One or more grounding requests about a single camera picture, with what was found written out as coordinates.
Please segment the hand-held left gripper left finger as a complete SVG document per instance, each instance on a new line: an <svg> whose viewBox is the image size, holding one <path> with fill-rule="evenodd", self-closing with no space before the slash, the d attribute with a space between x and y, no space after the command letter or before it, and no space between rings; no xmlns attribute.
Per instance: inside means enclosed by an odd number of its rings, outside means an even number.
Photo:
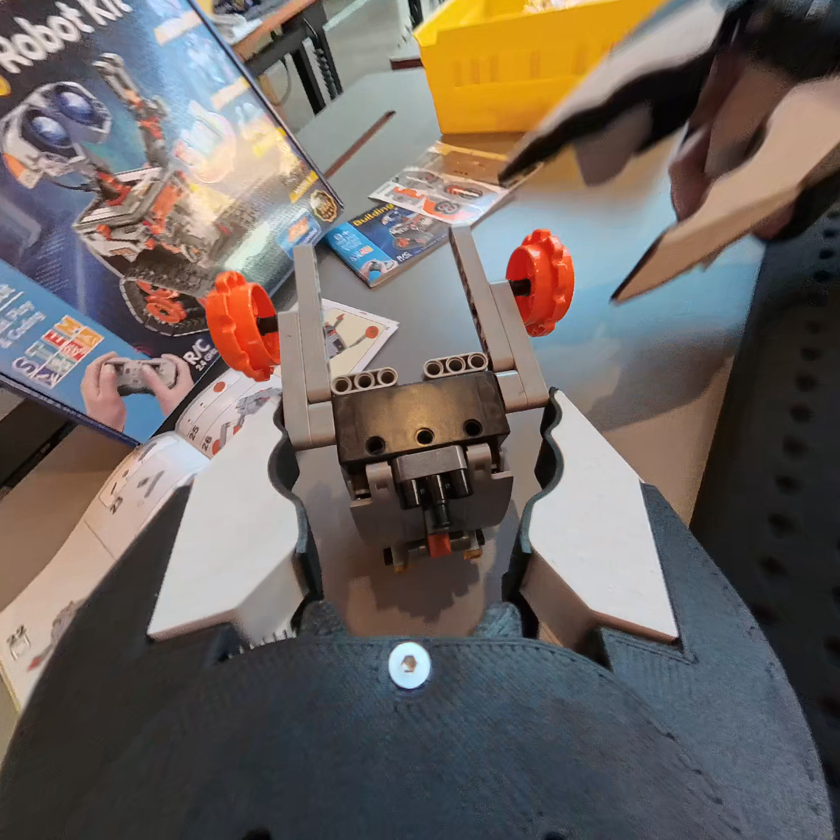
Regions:
<svg viewBox="0 0 840 840"><path fill-rule="evenodd" d="M223 624L278 641L323 598L319 553L287 431L265 404L193 480L148 626L163 641Z"/></svg>

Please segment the grey orange building-block robot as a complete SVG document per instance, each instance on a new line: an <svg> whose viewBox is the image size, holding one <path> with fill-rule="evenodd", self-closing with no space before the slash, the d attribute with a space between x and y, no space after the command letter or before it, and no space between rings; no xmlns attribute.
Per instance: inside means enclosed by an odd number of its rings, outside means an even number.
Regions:
<svg viewBox="0 0 840 840"><path fill-rule="evenodd" d="M482 554L508 509L508 415L489 356L427 360L399 384L391 367L332 381L339 466L361 539L394 570Z"/></svg>

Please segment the person's right hand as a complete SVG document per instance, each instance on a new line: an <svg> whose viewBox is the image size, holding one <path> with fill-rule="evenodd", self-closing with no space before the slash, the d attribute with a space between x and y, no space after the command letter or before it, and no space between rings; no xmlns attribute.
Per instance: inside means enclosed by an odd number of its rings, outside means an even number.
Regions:
<svg viewBox="0 0 840 840"><path fill-rule="evenodd" d="M697 211L710 189L705 169L710 134L708 125L688 133L669 164L670 198L679 222Z"/></svg>

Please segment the tan printed sheet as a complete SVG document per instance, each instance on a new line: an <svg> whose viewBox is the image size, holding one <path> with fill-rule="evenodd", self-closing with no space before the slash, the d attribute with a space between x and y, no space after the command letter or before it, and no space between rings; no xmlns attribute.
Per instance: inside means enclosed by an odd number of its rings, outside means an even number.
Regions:
<svg viewBox="0 0 840 840"><path fill-rule="evenodd" d="M369 198L446 224L475 224L508 200L534 172L535 164L508 186L499 182L502 154L461 148L440 141L391 175Z"/></svg>

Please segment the blue toy kit box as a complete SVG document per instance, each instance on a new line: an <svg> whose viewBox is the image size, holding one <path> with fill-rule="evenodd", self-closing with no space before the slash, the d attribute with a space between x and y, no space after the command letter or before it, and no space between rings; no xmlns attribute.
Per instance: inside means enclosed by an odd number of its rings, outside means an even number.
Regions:
<svg viewBox="0 0 840 840"><path fill-rule="evenodd" d="M1 76L2 383L143 443L342 203L194 2L2 2Z"/></svg>

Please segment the white instruction booklet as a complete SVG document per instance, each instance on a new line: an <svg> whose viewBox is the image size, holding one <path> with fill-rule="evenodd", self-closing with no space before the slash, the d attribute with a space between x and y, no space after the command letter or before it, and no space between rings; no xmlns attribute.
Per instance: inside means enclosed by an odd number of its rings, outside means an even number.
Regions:
<svg viewBox="0 0 840 840"><path fill-rule="evenodd" d="M2 504L2 681L16 713L80 605L142 528L280 394L279 366L265 381L226 371L172 431L120 463L115 442L72 432Z"/></svg>

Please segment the wooden background table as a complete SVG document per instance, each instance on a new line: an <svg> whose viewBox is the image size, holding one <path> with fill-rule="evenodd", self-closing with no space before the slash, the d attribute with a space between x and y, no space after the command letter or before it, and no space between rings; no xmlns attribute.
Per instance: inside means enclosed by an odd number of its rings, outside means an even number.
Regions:
<svg viewBox="0 0 840 840"><path fill-rule="evenodd" d="M314 115L335 100L343 86L326 35L321 1L199 2L272 107L284 115L269 78L291 60Z"/></svg>

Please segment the yellow plastic bin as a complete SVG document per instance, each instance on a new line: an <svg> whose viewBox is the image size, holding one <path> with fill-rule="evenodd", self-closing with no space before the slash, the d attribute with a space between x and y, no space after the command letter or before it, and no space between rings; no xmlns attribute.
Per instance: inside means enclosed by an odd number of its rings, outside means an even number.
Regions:
<svg viewBox="0 0 840 840"><path fill-rule="evenodd" d="M443 135L532 130L660 1L450 1L417 28Z"/></svg>

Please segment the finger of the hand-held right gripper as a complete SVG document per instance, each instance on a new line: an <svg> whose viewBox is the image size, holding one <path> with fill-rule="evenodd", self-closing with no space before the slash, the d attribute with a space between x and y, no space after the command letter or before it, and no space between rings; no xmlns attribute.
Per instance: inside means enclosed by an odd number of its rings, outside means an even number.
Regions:
<svg viewBox="0 0 840 840"><path fill-rule="evenodd" d="M668 2L612 49L509 153L509 186L571 147L588 186L679 129L697 105L727 2Z"/></svg>
<svg viewBox="0 0 840 840"><path fill-rule="evenodd" d="M624 303L709 264L836 172L839 83L810 81L793 87L765 126L752 157L718 178L691 216L664 231L615 290L612 302Z"/></svg>

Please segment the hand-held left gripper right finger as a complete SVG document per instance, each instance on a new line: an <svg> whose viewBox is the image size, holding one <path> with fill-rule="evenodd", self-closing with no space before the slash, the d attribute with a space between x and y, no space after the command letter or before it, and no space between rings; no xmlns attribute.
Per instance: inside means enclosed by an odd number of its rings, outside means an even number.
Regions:
<svg viewBox="0 0 840 840"><path fill-rule="evenodd" d="M539 492L522 510L503 597L565 648L581 649L601 629L675 643L643 481L557 388L540 434Z"/></svg>

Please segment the black perforated chair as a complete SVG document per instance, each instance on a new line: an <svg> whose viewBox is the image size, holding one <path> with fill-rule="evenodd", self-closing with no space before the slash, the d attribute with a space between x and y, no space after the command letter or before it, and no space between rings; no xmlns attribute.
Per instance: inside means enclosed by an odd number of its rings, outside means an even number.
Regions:
<svg viewBox="0 0 840 840"><path fill-rule="evenodd" d="M838 806L838 203L765 253L690 527L779 657Z"/></svg>

